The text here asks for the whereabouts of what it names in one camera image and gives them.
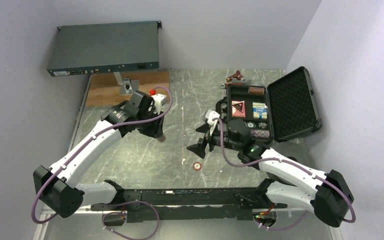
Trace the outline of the single red poker chip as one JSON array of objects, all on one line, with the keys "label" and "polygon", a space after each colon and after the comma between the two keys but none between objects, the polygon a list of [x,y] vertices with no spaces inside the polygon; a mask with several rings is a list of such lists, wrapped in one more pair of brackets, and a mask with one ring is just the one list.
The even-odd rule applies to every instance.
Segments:
[{"label": "single red poker chip", "polygon": [[202,164],[200,162],[194,162],[192,165],[193,169],[196,171],[200,171],[202,169]]}]

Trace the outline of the red black triangle button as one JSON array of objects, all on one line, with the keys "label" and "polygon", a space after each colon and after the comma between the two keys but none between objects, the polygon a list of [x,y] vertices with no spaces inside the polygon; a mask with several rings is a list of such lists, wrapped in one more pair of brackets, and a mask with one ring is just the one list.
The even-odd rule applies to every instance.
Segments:
[{"label": "red black triangle button", "polygon": [[245,112],[245,102],[244,101],[232,101],[231,102],[232,108],[235,109],[235,111],[239,111],[240,113]]}]

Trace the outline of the red playing card deck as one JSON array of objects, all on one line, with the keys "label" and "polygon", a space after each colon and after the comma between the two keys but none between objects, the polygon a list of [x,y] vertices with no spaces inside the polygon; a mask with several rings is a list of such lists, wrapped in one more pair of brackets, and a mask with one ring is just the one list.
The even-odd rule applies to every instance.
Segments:
[{"label": "red playing card deck", "polygon": [[245,118],[246,117],[246,107],[245,107],[245,101],[231,101],[231,116],[232,117],[239,117],[239,118]]}]

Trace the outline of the clear round plastic disc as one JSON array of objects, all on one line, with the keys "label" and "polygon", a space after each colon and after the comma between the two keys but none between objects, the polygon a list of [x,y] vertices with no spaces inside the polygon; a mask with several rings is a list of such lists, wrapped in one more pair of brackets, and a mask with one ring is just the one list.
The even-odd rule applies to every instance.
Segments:
[{"label": "clear round plastic disc", "polygon": [[253,117],[255,119],[267,119],[268,109],[265,107],[255,107],[253,108]]}]

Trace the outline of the poker chip roll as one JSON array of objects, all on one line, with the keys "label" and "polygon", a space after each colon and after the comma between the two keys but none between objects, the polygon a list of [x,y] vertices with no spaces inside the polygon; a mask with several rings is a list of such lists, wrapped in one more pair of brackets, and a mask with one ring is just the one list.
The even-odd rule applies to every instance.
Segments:
[{"label": "poker chip roll", "polygon": [[263,96],[265,93],[266,93],[266,89],[264,87],[249,87],[248,88],[248,91],[247,91],[249,94],[252,94],[252,95],[261,95]]}]

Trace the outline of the black poker set case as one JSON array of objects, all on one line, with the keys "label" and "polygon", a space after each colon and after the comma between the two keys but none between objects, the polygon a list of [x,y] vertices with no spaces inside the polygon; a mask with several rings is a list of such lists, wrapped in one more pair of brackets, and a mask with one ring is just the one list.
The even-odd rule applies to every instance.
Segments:
[{"label": "black poker set case", "polygon": [[[264,95],[249,94],[249,87],[265,88]],[[270,138],[254,138],[256,141],[270,144],[272,141],[285,142],[304,137],[322,128],[322,119],[317,107],[309,71],[300,66],[278,80],[268,84],[230,84],[226,96],[216,103],[216,111],[223,123],[239,119],[253,122],[259,130],[268,130]],[[232,117],[232,101],[245,101],[246,117]],[[254,119],[253,102],[267,105],[267,119]],[[268,124],[266,129],[258,127],[260,122]]]}]

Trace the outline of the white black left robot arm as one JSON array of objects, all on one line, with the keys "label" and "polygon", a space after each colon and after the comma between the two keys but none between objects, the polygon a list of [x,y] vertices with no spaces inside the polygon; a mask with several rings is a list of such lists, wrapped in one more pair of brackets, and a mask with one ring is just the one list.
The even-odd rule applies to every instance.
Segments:
[{"label": "white black left robot arm", "polygon": [[50,167],[40,165],[33,172],[36,196],[31,218],[36,218],[36,206],[42,201],[56,215],[67,218],[80,207],[104,204],[119,209],[125,200],[124,189],[112,180],[82,184],[81,178],[92,164],[113,144],[135,130],[142,135],[165,140],[163,122],[165,104],[171,105],[171,95],[149,95],[135,91],[129,100],[108,108],[88,135],[71,151]]}]

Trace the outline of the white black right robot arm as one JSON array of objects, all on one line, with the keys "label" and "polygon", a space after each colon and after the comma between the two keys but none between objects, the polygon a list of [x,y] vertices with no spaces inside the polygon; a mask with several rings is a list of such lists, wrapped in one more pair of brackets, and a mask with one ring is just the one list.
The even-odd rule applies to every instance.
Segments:
[{"label": "white black right robot arm", "polygon": [[213,142],[217,142],[230,166],[253,167],[285,181],[265,179],[259,184],[255,200],[260,207],[267,208],[273,204],[298,207],[334,228],[343,222],[354,223],[357,220],[352,206],[353,194],[340,172],[311,168],[256,142],[252,139],[251,129],[240,119],[224,125],[219,117],[214,117],[202,127],[206,131],[204,137],[198,143],[187,146],[187,150],[203,159],[206,148],[212,149]]}]

